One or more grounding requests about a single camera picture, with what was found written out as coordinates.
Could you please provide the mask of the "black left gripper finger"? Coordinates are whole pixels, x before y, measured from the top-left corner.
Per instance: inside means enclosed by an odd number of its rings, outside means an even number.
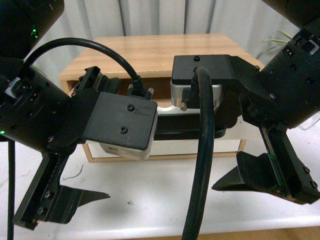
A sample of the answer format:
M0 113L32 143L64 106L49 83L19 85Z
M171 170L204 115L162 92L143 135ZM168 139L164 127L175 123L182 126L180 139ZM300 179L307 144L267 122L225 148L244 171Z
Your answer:
M121 80L117 77L108 78L103 75L97 85L97 90L100 92L118 94L120 91Z
M71 221L78 207L108 198L110 198L110 195L104 192L61 186L47 221L67 224Z

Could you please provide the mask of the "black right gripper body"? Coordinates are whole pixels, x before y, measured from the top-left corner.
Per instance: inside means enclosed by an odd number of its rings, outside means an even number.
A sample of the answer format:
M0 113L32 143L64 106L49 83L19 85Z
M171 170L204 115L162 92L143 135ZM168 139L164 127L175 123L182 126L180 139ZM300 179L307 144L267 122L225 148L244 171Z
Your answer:
M245 122L257 127L266 154L288 155L285 180L290 197L297 204L312 204L320 197L309 169L301 162L287 136L287 130L320 109L320 66L305 57L277 57L258 70L239 57L231 58L234 74L231 88L237 93Z

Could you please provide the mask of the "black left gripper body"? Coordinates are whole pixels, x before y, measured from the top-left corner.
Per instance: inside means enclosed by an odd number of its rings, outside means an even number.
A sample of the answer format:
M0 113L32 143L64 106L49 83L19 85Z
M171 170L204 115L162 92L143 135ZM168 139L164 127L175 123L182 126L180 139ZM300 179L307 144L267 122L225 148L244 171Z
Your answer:
M70 97L36 68L19 74L23 104L12 127L14 139L41 152L42 161L14 217L17 226L33 230L47 222L60 193L60 178L69 156L83 142L87 123L99 98L94 88Z

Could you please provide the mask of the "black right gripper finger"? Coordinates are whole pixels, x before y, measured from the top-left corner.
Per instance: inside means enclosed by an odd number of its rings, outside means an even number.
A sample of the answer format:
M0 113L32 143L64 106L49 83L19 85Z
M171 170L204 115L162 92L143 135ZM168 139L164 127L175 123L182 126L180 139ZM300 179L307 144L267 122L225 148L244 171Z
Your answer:
M224 98L215 112L215 129L224 130L234 127L241 114L238 97Z
M251 191L289 198L290 189L285 177L288 155L277 152L254 156L240 151L237 166L220 178L213 186L217 191Z

